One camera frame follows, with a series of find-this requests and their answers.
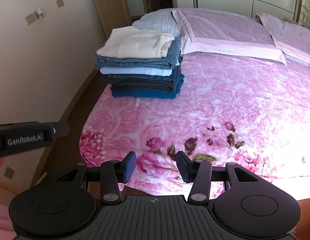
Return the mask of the cream garment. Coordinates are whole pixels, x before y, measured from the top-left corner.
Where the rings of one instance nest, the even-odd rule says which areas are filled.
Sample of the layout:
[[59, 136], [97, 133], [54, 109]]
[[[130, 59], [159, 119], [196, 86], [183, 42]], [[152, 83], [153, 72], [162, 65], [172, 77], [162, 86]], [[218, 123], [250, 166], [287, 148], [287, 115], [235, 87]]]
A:
[[115, 28], [96, 54], [119, 59], [161, 59], [167, 57], [174, 39], [173, 35], [158, 30], [141, 30], [133, 26]]

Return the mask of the royal blue folded garment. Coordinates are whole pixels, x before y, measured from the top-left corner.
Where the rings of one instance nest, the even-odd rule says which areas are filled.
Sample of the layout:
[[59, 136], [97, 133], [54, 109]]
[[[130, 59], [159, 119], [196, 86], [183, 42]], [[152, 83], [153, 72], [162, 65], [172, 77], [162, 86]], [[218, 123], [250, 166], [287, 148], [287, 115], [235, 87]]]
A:
[[129, 87], [115, 90], [112, 88], [112, 96], [118, 97], [134, 97], [134, 98], [152, 98], [152, 99], [175, 99], [180, 93], [184, 80], [181, 79], [172, 92], [164, 92], [148, 88]]

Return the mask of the pink rose blanket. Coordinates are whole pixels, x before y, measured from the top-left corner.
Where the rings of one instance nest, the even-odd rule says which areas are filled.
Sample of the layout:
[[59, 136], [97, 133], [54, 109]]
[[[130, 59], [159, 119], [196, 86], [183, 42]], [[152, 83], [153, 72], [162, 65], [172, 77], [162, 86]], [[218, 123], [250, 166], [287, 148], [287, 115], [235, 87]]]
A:
[[134, 151], [129, 187], [190, 193], [175, 155], [238, 163], [295, 199], [310, 198], [310, 69], [249, 57], [191, 53], [175, 99], [115, 98], [107, 87], [79, 139], [88, 166]]

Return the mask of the dark grey folded garment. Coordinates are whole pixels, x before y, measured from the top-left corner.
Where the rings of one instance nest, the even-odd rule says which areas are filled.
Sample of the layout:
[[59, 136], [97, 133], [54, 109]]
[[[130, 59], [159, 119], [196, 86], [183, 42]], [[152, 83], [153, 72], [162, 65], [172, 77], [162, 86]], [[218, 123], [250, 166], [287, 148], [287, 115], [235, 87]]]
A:
[[173, 92], [181, 77], [179, 57], [177, 65], [172, 69], [169, 76], [147, 75], [147, 74], [102, 74], [105, 83], [112, 85], [112, 90], [124, 88], [145, 88], [163, 92]]

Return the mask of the light blue folded garment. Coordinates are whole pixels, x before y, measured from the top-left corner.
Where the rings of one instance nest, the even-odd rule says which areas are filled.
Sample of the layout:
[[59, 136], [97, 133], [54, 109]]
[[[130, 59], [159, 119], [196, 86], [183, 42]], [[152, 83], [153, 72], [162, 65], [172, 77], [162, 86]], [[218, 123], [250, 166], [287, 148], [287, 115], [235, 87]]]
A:
[[161, 69], [150, 67], [102, 67], [100, 68], [101, 74], [145, 74], [152, 76], [170, 76], [174, 69]]

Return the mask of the blue jeans garment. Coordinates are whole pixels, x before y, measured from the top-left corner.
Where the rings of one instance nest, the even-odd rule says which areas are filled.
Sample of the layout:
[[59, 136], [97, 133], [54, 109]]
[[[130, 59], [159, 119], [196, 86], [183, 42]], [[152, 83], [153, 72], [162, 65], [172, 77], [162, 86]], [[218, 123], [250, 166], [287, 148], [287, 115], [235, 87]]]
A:
[[175, 37], [175, 39], [172, 41], [171, 46], [168, 49], [167, 57], [162, 57], [161, 59], [156, 58], [119, 59], [115, 57], [104, 57], [95, 54], [94, 55], [94, 58], [96, 60], [95, 68], [98, 69], [102, 67], [114, 67], [114, 68], [151, 67], [151, 68], [173, 69], [179, 62], [180, 53], [181, 53], [181, 38]]

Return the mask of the pink pillow near door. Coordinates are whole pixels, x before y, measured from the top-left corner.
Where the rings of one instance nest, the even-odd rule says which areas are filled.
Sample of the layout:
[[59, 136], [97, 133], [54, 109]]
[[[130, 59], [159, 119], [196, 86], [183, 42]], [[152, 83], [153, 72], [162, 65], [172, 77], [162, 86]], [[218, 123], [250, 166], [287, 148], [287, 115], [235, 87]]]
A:
[[183, 54], [204, 52], [287, 64], [267, 29], [252, 18], [204, 9], [180, 8], [172, 14], [180, 30]]

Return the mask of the white striped pillow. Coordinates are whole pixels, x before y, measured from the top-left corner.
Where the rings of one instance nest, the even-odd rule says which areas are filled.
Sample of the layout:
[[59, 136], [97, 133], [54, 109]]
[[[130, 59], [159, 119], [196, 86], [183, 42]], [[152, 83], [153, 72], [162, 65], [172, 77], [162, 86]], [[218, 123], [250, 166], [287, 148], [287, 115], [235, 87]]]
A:
[[137, 29], [158, 30], [169, 33], [174, 37], [180, 37], [180, 30], [173, 17], [172, 9], [160, 9], [149, 12], [142, 16], [139, 20], [133, 22], [132, 26]]

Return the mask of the wooden door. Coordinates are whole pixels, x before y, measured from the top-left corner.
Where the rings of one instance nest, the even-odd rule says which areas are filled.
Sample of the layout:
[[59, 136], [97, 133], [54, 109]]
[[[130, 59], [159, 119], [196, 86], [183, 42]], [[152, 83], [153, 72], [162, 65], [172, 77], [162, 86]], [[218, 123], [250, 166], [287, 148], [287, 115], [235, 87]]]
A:
[[132, 19], [127, 0], [94, 0], [106, 38], [114, 28], [130, 26]]

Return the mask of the white dressing table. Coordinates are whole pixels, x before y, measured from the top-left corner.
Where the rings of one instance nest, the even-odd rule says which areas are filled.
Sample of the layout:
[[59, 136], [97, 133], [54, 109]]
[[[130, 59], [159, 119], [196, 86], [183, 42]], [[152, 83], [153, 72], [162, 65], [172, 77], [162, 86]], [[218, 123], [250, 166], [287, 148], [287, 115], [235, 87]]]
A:
[[302, 0], [297, 23], [310, 30], [310, 0]]

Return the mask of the wall switch plate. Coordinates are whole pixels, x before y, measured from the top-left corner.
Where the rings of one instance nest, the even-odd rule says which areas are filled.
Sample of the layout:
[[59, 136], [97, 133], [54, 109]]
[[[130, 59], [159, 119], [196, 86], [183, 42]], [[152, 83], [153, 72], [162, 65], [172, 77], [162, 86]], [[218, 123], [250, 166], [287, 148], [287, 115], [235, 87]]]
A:
[[36, 11], [32, 12], [28, 16], [26, 16], [24, 19], [27, 23], [27, 25], [31, 25], [35, 21], [39, 20], [43, 17], [44, 10], [42, 8], [38, 8]]

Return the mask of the wall socket plate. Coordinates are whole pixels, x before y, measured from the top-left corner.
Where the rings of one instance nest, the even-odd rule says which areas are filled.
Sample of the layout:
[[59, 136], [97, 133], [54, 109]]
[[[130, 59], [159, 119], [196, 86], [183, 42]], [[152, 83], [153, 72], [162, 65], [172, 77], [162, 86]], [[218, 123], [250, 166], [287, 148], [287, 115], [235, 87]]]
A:
[[61, 8], [64, 6], [64, 1], [63, 0], [56, 0], [56, 5], [58, 8]]

